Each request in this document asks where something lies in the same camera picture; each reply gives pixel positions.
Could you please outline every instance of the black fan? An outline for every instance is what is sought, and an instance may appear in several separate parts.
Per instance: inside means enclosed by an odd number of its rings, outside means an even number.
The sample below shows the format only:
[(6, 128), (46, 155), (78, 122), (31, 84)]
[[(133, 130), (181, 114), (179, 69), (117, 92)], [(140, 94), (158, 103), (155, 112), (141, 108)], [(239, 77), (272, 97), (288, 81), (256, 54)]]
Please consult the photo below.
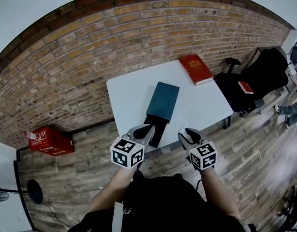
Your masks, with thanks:
[(8, 189), (1, 189), (0, 188), (0, 202), (6, 201), (9, 198), (10, 193), (27, 193), (31, 200), (34, 203), (42, 203), (43, 201), (43, 194), (40, 185), (35, 180), (29, 180), (27, 182), (27, 191), (19, 191), (19, 190), (8, 190)]

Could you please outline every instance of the brick wall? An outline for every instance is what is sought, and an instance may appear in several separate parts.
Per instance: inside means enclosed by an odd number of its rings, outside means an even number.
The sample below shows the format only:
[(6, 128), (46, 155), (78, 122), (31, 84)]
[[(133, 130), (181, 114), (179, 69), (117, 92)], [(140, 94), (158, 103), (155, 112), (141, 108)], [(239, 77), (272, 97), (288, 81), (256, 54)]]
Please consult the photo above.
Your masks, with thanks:
[(76, 0), (22, 32), (0, 54), (0, 142), (113, 117), (106, 80), (197, 53), (214, 74), (242, 67), (291, 26), (249, 0)]

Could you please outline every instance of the red box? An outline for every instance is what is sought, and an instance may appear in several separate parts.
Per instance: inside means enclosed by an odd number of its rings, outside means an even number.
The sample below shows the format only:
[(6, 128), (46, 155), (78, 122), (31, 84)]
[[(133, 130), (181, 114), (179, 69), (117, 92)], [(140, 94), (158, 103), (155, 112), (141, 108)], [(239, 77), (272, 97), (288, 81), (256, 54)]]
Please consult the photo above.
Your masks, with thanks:
[(62, 156), (74, 152), (73, 141), (49, 127), (33, 131), (36, 139), (29, 139), (29, 149), (38, 150), (51, 156)]

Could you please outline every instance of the chair armrest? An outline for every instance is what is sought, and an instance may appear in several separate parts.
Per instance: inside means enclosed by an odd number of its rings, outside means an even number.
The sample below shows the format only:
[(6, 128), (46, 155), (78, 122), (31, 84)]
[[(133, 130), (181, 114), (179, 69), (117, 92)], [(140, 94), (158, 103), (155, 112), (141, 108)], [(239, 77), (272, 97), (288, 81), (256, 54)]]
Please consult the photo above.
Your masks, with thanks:
[(227, 73), (231, 73), (232, 70), (234, 69), (235, 65), (240, 65), (241, 64), (240, 61), (237, 60), (236, 58), (226, 58), (225, 61), (226, 61), (227, 64), (230, 64), (230, 67), (229, 67)]
[(264, 101), (264, 99), (255, 100), (254, 105), (256, 108), (262, 107), (263, 105), (265, 105), (265, 101)]

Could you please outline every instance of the chair backrest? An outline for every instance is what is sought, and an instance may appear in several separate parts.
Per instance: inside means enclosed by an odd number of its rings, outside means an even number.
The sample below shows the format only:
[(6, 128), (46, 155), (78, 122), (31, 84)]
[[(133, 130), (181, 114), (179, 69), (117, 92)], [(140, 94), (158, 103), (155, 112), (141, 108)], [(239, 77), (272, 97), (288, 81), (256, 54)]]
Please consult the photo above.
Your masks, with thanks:
[(294, 65), (296, 65), (296, 63), (297, 63), (297, 42), (296, 42), (296, 44), (294, 45), (292, 52), (290, 53), (290, 61), (291, 61)]
[(262, 99), (288, 83), (285, 73), (287, 66), (285, 57), (278, 49), (265, 49), (250, 67), (241, 72), (240, 79), (252, 87), (254, 100)]

